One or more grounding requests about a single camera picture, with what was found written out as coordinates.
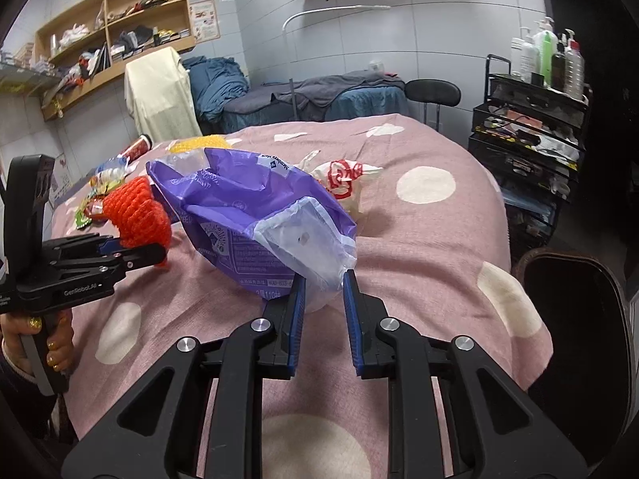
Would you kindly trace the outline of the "left hand yellow nails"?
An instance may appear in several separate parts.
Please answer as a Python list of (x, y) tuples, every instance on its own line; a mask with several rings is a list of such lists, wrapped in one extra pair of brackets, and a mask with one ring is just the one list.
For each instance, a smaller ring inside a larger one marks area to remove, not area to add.
[[(47, 338), (47, 365), (56, 372), (64, 372), (73, 364), (73, 314), (70, 309), (56, 313), (55, 327)], [(3, 314), (1, 332), (3, 351), (9, 362), (17, 369), (32, 375), (32, 365), (28, 362), (21, 343), (22, 335), (36, 335), (42, 328), (42, 320), (23, 314)]]

